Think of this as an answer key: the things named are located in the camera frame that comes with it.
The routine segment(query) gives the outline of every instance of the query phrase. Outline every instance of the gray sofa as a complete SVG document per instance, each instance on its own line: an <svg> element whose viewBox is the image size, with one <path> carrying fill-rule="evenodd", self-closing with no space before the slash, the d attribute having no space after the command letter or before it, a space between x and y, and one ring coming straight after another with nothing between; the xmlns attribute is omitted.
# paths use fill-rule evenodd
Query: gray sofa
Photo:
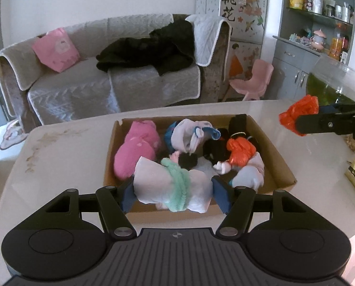
<svg viewBox="0 0 355 286"><path fill-rule="evenodd" d="M39 62L31 48L38 37L2 49L0 86L9 114L28 133L41 124L163 107L188 99L217 102L228 51L228 24L221 26L209 66L193 64L161 77L151 66L114 68L108 73L95 66L95 56L118 38L148 37L152 30L186 17L135 15L65 27L81 61L62 73Z"/></svg>

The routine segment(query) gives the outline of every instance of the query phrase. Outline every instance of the pink chair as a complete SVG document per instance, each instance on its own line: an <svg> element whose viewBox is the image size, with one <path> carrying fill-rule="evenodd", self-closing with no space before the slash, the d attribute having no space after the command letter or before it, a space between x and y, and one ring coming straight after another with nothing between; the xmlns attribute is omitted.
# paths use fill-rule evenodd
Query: pink chair
<svg viewBox="0 0 355 286"><path fill-rule="evenodd" d="M254 61L252 69L252 77L248 81L244 80L230 80L229 88L223 98L223 102L227 100L231 93L231 89L237 91L239 94L244 94L243 101L251 99L259 100L266 91L270 78L272 76L274 67L272 64L265 62L264 60L257 59Z"/></svg>

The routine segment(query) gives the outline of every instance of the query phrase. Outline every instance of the teapot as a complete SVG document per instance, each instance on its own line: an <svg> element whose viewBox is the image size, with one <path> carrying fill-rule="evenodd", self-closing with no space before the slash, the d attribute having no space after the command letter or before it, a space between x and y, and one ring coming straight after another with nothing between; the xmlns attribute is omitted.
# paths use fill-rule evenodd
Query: teapot
<svg viewBox="0 0 355 286"><path fill-rule="evenodd" d="M322 51L325 45L326 35L322 29L314 31L314 36L310 39L310 45L317 51Z"/></svg>

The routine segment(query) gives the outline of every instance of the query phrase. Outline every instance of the bottle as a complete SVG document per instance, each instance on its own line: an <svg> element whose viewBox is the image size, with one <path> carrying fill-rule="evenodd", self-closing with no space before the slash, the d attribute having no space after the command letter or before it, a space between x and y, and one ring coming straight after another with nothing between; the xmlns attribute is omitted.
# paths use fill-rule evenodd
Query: bottle
<svg viewBox="0 0 355 286"><path fill-rule="evenodd" d="M349 37L345 35L342 39L342 52L340 53L339 61L345 64L349 55Z"/></svg>
<svg viewBox="0 0 355 286"><path fill-rule="evenodd" d="M341 24L338 24L334 30L334 36L331 41L329 56L335 60L340 60L340 54L342 53L343 36L341 30Z"/></svg>

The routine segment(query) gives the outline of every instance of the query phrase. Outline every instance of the green water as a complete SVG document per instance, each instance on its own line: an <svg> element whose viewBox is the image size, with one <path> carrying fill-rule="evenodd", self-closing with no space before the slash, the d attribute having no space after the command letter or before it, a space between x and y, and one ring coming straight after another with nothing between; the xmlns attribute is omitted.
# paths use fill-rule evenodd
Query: green water
<svg viewBox="0 0 355 286"><path fill-rule="evenodd" d="M306 94L317 96L320 106L334 104L334 103L354 102L350 98L336 91L335 88L319 80L312 73L310 73L307 78Z"/></svg>

